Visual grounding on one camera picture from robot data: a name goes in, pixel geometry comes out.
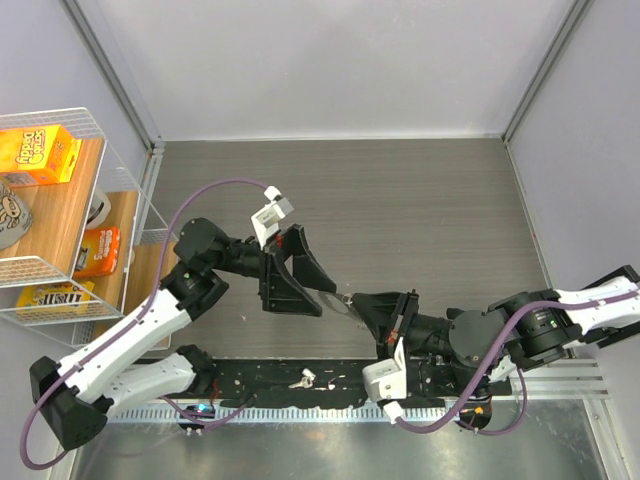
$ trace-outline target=gray wall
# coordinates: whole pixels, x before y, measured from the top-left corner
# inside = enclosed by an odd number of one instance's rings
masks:
[[[596,1],[513,141],[555,286],[640,269],[640,3]],[[640,445],[640,337],[597,354],[631,445]]]
[[[572,1],[82,3],[164,139],[212,140],[501,134]]]
[[[87,107],[123,160],[139,174],[144,149],[59,2],[10,3],[0,15],[0,114]],[[70,349],[2,319],[0,338],[2,478],[47,478],[48,472],[29,472],[18,456],[18,435],[32,404],[28,368],[42,355],[60,358]],[[40,418],[36,427],[29,445],[34,459],[42,462],[53,457],[56,440]]]

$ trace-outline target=yellow snack package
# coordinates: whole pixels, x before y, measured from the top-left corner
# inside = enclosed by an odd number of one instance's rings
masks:
[[[67,183],[81,143],[62,125],[0,130],[0,176],[11,187]]]
[[[95,284],[93,282],[81,282],[84,288],[93,291]],[[91,300],[84,290],[79,289],[73,283],[57,283],[55,285],[30,285],[22,289],[20,298],[16,303],[17,308],[36,307],[44,305],[56,305],[56,313],[64,312],[72,315],[81,315],[86,313]],[[29,314],[28,310],[18,310],[18,313],[24,312]]]

